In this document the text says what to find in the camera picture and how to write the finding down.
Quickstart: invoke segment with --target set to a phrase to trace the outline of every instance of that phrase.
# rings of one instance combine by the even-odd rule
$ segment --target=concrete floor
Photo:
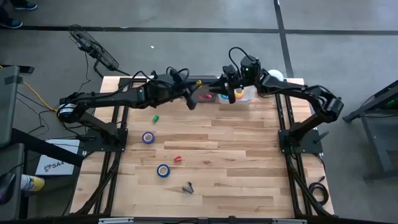
[[[279,0],[286,29],[398,30],[398,2],[394,0]],[[273,0],[37,0],[38,10],[10,14],[31,26],[174,27],[277,29]],[[92,32],[129,73],[163,72],[169,65],[188,67],[193,75],[221,73],[229,64],[228,49],[237,45],[260,57],[264,68],[286,74],[279,34],[216,32]],[[377,172],[379,164],[359,120],[342,121],[379,89],[397,79],[398,36],[287,35],[294,77],[320,84],[345,103],[341,118],[320,126],[330,134],[323,140],[326,174],[337,215],[345,218],[398,221],[398,180],[365,183],[362,176]],[[241,58],[239,53],[234,58]],[[0,30],[0,62],[31,65],[24,77],[51,105],[77,91],[85,81],[85,57],[65,31]],[[89,58],[85,91],[98,91],[101,79]],[[117,75],[105,72],[106,75]],[[34,95],[26,86],[19,91]],[[24,100],[36,111],[43,109]],[[53,114],[44,114],[50,131],[39,138],[72,135]],[[30,131],[36,115],[18,103],[14,126]],[[44,132],[38,130],[33,135]],[[60,215],[70,189],[39,194],[31,200],[32,217]],[[57,195],[57,201],[50,201]]]

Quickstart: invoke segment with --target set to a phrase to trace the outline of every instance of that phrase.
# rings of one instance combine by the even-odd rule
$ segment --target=green object
[[[155,115],[155,116],[154,116],[154,119],[152,119],[152,122],[153,122],[153,123],[156,123],[158,120],[159,120],[159,116]]]

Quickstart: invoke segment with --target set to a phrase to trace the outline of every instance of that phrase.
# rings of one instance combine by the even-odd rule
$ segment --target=wooden tabletop
[[[298,78],[288,81],[303,83]],[[104,77],[101,92],[116,90],[118,82],[119,77]],[[311,115],[305,100],[291,100],[296,121]],[[110,122],[112,113],[113,108],[98,108],[95,116]],[[160,119],[153,124],[155,115]],[[255,98],[249,105],[199,103],[193,111],[184,101],[156,109],[131,109],[127,127],[129,137],[121,157],[112,216],[294,216],[285,158],[277,138],[275,97]],[[142,142],[146,131],[155,134],[155,143]],[[182,162],[175,163],[176,156],[182,156]],[[103,152],[95,152],[84,160],[71,212],[81,208],[97,187],[103,157]],[[311,154],[302,157],[308,184],[325,175],[319,158]],[[157,175],[160,164],[170,166],[168,178]],[[194,194],[182,192],[188,181]],[[327,180],[322,183],[328,186]],[[297,192],[304,211],[302,192]],[[107,193],[104,196],[102,209]],[[330,199],[325,208],[333,213]]]

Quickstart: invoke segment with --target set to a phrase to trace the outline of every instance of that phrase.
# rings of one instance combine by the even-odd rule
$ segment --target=yellow cable
[[[48,105],[48,104],[43,100],[43,98],[36,92],[36,90],[34,90],[28,83],[24,82],[24,84],[25,84],[28,88],[30,88],[30,90],[32,90],[32,92],[33,92],[34,94],[36,94],[37,97],[39,97],[39,100],[40,100],[41,102],[43,102],[44,105],[45,105],[48,109],[50,109],[50,110],[52,110],[52,111],[54,111],[54,112],[57,112],[57,109],[54,109],[54,108],[52,108],[50,105]]]

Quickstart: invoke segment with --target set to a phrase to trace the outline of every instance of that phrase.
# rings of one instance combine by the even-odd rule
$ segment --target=red object
[[[174,162],[181,162],[182,158],[181,156],[177,156],[176,158],[174,158]]]

